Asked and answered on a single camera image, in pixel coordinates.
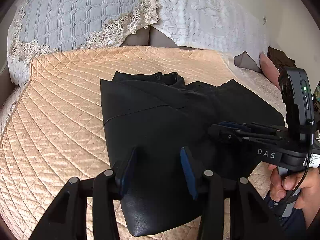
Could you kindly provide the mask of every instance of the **blue sleeve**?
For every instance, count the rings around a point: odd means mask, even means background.
[[[275,202],[270,197],[270,191],[267,193],[264,200],[267,202],[268,207],[271,210],[275,207]],[[292,213],[289,217],[280,217],[279,223],[284,233],[287,235],[288,240],[305,239],[307,235],[307,228],[301,209],[293,208]]]

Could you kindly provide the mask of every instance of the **white embossed pillow cover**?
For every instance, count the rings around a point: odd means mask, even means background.
[[[120,46],[127,35],[157,22],[157,7],[156,0],[26,0],[8,33],[12,82],[28,81],[34,56]]]

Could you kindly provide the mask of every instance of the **white wall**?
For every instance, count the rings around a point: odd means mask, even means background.
[[[234,0],[259,20],[266,16],[271,46],[306,70],[312,91],[320,81],[320,30],[301,0]]]

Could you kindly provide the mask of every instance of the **black leather garment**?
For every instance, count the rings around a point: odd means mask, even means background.
[[[225,178],[248,177],[258,162],[211,140],[207,129],[220,121],[284,126],[282,115],[231,80],[220,87],[185,85],[177,73],[128,75],[101,80],[101,105],[110,164],[138,147],[138,162],[121,207],[133,236],[154,235],[202,213],[193,201],[180,163],[189,146],[195,159]]]

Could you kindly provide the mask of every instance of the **metal bolt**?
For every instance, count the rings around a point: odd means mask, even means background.
[[[70,184],[74,184],[74,183],[76,183],[77,181],[78,181],[78,178],[77,178],[77,177],[72,177],[72,178],[69,179]]]
[[[113,170],[105,170],[103,174],[106,175],[107,177],[112,176]]]
[[[211,171],[211,170],[205,170],[205,171],[204,171],[204,174],[205,174],[206,176],[208,176],[208,177],[211,177],[211,176],[213,175],[213,171]]]
[[[246,178],[244,178],[244,177],[240,178],[239,181],[242,184],[247,184],[248,183],[248,180]]]

